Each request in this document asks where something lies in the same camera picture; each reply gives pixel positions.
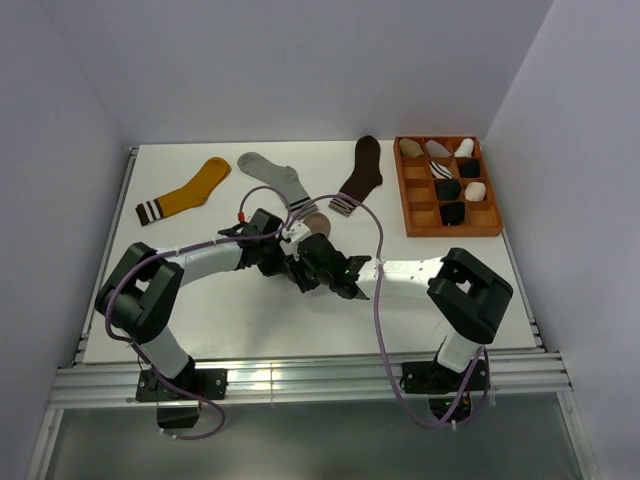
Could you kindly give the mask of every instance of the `metal frame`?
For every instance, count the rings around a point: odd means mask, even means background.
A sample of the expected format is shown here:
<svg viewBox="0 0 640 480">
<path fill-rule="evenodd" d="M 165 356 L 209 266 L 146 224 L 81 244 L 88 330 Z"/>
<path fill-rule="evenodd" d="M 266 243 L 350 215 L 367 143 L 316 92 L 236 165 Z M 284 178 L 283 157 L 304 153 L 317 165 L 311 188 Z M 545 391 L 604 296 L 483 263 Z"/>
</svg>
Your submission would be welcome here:
<svg viewBox="0 0 640 480">
<path fill-rule="evenodd" d="M 114 219 L 111 224 L 96 283 L 91 295 L 93 305 L 102 283 L 113 237 L 117 230 L 127 188 L 138 154 L 131 148 L 127 170 Z M 588 479 L 600 479 L 597 463 L 590 449 L 586 432 L 577 413 L 572 387 L 562 357 L 548 353 L 531 313 L 506 232 L 503 238 L 509 252 L 516 279 L 537 348 L 494 352 L 490 366 L 495 394 L 524 394 L 556 392 L 562 405 L 567 428 L 582 470 Z M 45 412 L 40 435 L 33 452 L 27 474 L 28 479 L 44 479 L 53 454 L 58 430 L 66 409 L 157 407 L 156 403 L 135 402 L 139 366 L 135 363 L 118 365 L 86 365 L 83 363 L 92 310 L 89 307 L 82 335 L 70 368 L 58 370 Z M 405 361 L 431 360 L 433 354 L 391 355 L 396 380 L 400 377 L 400 364 Z M 198 362 L 198 368 L 228 369 L 227 397 L 220 405 L 274 404 L 318 401 L 381 400 L 392 399 L 380 357 L 377 355 L 299 359 L 258 359 L 250 361 Z M 163 402 L 161 405 L 194 405 L 192 401 Z"/>
<path fill-rule="evenodd" d="M 582 477 L 587 480 L 602 480 L 604 477 L 591 447 L 591 442 L 589 442 L 587 430 L 582 423 L 582 417 L 580 416 L 573 391 L 558 393 L 558 401 L 562 408 L 562 415 L 567 425 Z"/>
</svg>

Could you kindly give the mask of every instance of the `sock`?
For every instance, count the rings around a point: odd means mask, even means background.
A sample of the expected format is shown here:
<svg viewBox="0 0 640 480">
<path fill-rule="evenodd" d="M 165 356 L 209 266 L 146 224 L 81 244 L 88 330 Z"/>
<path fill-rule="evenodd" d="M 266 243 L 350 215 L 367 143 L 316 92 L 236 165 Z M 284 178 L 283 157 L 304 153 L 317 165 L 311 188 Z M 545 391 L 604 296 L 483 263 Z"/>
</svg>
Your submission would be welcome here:
<svg viewBox="0 0 640 480">
<path fill-rule="evenodd" d="M 326 215 L 320 212 L 314 212 L 307 215 L 302 223 L 309 227 L 311 233 L 321 233 L 325 237 L 329 238 L 329 234 L 331 233 L 331 222 Z"/>
<path fill-rule="evenodd" d="M 136 213 L 140 219 L 140 225 L 144 227 L 161 218 L 203 205 L 213 189 L 230 171 L 231 167 L 224 159 L 210 158 L 184 187 L 151 201 L 139 203 L 136 206 Z"/>
<path fill-rule="evenodd" d="M 458 150 L 456 150 L 456 153 L 454 153 L 455 157 L 470 157 L 471 154 L 473 154 L 473 147 L 475 146 L 475 144 L 473 143 L 473 139 L 471 138 L 465 138 L 462 143 L 460 144 L 460 146 L 458 147 Z"/>
<path fill-rule="evenodd" d="M 458 167 L 460 172 L 460 178 L 477 178 L 480 176 L 480 162 L 478 160 L 471 160 L 465 165 Z"/>
<path fill-rule="evenodd" d="M 364 202 L 371 190 L 382 185 L 380 174 L 380 144 L 370 135 L 362 137 L 356 143 L 355 165 L 351 176 L 344 182 L 340 193 Z M 342 198 L 334 198 L 329 208 L 348 217 L 357 206 Z"/>
<path fill-rule="evenodd" d="M 429 168 L 431 168 L 431 173 L 436 178 L 453 178 L 453 173 L 445 167 L 444 165 L 440 165 L 438 162 L 434 162 L 433 160 L 429 160 Z"/>
<path fill-rule="evenodd" d="M 287 201 L 291 214 L 298 213 L 310 198 L 298 178 L 298 172 L 292 167 L 281 167 L 271 163 L 259 153 L 247 152 L 238 158 L 238 167 L 247 175 L 266 183 L 270 187 L 280 190 Z M 318 210 L 310 205 L 298 216 L 298 220 Z"/>
<path fill-rule="evenodd" d="M 427 142 L 427 152 L 430 157 L 450 157 L 451 152 L 445 148 L 444 145 L 436 142 L 435 140 L 429 140 Z"/>
<path fill-rule="evenodd" d="M 455 200 L 462 191 L 458 180 L 447 180 L 436 184 L 436 198 L 440 201 Z"/>
<path fill-rule="evenodd" d="M 481 182 L 471 182 L 464 189 L 464 198 L 470 202 L 481 202 L 487 195 L 487 187 Z"/>
<path fill-rule="evenodd" d="M 398 142 L 403 157 L 421 157 L 424 155 L 420 144 L 410 138 L 403 138 Z"/>
<path fill-rule="evenodd" d="M 459 225 L 464 221 L 464 203 L 453 202 L 443 205 L 440 207 L 440 218 L 445 227 Z"/>
</svg>

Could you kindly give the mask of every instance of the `striped sock cuff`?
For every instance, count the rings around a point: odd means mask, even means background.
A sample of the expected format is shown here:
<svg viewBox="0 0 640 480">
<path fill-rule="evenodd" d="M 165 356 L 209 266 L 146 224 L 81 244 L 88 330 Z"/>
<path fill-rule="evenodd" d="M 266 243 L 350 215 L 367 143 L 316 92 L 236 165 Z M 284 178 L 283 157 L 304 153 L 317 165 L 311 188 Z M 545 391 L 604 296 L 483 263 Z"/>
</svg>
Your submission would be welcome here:
<svg viewBox="0 0 640 480">
<path fill-rule="evenodd" d="M 140 225 L 143 227 L 164 218 L 162 207 L 157 198 L 150 202 L 142 202 L 136 205 L 136 213 L 138 214 Z"/>
<path fill-rule="evenodd" d="M 453 173 L 451 173 L 444 165 L 440 165 L 439 163 L 431 160 L 429 161 L 429 167 L 431 168 L 431 173 L 436 178 L 453 178 Z"/>
<path fill-rule="evenodd" d="M 291 215 L 295 215 L 296 213 L 300 212 L 300 210 L 303 209 L 304 204 L 307 203 L 310 200 L 309 197 L 305 197 L 301 200 L 297 200 L 295 202 L 293 202 L 291 205 L 289 205 L 289 208 L 291 209 Z M 304 208 L 304 212 L 300 213 L 300 216 L 298 217 L 298 220 L 303 219 L 304 217 L 306 217 L 307 215 L 309 215 L 310 213 L 313 213 L 315 211 L 318 210 L 318 207 L 316 206 L 315 203 L 312 203 L 311 205 L 308 205 L 306 208 Z"/>
<path fill-rule="evenodd" d="M 345 217 L 348 217 L 356 208 L 358 208 L 358 206 L 346 198 L 333 198 L 329 202 L 329 208 L 341 215 L 344 215 Z"/>
</svg>

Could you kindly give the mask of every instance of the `wooden organizer tray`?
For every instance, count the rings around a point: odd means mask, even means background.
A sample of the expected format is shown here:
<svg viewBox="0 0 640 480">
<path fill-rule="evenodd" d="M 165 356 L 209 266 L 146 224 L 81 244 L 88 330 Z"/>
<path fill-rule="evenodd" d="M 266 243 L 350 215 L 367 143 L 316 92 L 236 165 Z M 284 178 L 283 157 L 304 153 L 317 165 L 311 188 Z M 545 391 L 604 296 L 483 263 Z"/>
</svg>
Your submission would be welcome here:
<svg viewBox="0 0 640 480">
<path fill-rule="evenodd" d="M 425 152 L 422 157 L 403 157 L 398 142 L 409 138 L 420 144 Z M 455 158 L 453 152 L 460 146 L 462 140 L 472 138 L 475 144 L 471 158 Z M 451 156 L 443 158 L 429 157 L 426 143 L 435 140 L 443 145 Z M 503 224 L 500 210 L 496 203 L 493 186 L 489 180 L 487 167 L 480 151 L 478 139 L 475 137 L 396 137 L 393 144 L 396 158 L 398 182 L 400 183 L 400 197 L 404 224 L 408 237 L 495 237 L 502 232 Z M 480 176 L 477 178 L 460 178 L 459 165 L 464 165 L 472 159 L 480 161 Z M 434 178 L 429 168 L 429 161 L 434 160 L 447 167 L 455 179 L 460 180 L 462 191 L 456 200 L 438 201 L 436 198 L 436 184 L 444 182 Z M 469 202 L 464 198 L 464 191 L 471 182 L 482 182 L 487 187 L 484 201 Z M 460 201 L 465 206 L 464 221 L 455 226 L 445 226 L 440 218 L 440 207 L 447 203 Z"/>
</svg>

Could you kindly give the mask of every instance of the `dark brown sock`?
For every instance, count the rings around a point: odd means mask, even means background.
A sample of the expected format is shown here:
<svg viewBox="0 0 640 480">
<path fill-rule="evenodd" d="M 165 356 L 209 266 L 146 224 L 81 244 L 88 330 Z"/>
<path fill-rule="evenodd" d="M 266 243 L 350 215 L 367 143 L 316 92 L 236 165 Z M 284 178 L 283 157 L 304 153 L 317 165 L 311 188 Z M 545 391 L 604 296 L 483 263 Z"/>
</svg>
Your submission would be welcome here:
<svg viewBox="0 0 640 480">
<path fill-rule="evenodd" d="M 370 135 L 362 137 L 356 143 L 356 160 L 353 173 L 344 182 L 340 193 L 364 202 L 371 190 L 382 185 L 380 174 L 380 144 Z M 348 217 L 357 206 L 349 200 L 334 198 L 329 202 L 329 208 Z"/>
</svg>

